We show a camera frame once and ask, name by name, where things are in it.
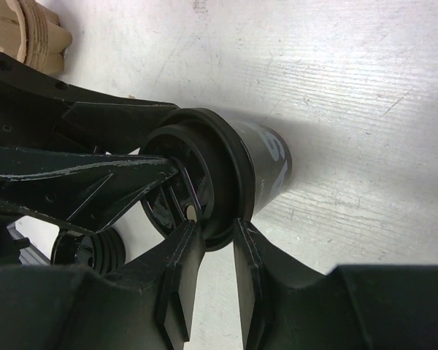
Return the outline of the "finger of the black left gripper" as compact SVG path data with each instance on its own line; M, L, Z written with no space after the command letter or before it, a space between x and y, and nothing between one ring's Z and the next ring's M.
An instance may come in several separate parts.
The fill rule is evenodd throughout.
M99 233L177 172L164 157L0 146L0 222L30 216Z
M130 153L178 107L69 85L0 52L0 146Z

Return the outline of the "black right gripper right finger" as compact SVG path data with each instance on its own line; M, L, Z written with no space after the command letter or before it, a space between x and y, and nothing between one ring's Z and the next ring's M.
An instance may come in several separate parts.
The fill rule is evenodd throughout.
M319 273L233 224L245 349L438 349L438 265Z

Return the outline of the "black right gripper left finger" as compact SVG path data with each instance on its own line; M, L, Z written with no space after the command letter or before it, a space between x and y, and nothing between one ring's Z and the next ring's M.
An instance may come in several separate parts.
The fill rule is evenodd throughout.
M103 276L0 265L0 349L182 349L204 253L200 225L188 221Z

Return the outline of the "black paper coffee cup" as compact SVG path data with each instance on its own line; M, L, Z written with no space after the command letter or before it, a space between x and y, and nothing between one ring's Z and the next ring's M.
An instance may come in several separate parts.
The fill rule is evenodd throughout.
M266 125L247 120L234 121L253 167L255 195L253 213L257 214L280 195L290 181L293 161L282 136Z

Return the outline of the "black cup lid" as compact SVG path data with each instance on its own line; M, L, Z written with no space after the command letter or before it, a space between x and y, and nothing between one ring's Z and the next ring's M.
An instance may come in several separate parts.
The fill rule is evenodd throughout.
M251 217L255 177L245 144L213 111L174 110L148 135L142 153L167 158L178 169L141 200L162 236L172 234L192 209L213 252L231 242L236 218Z

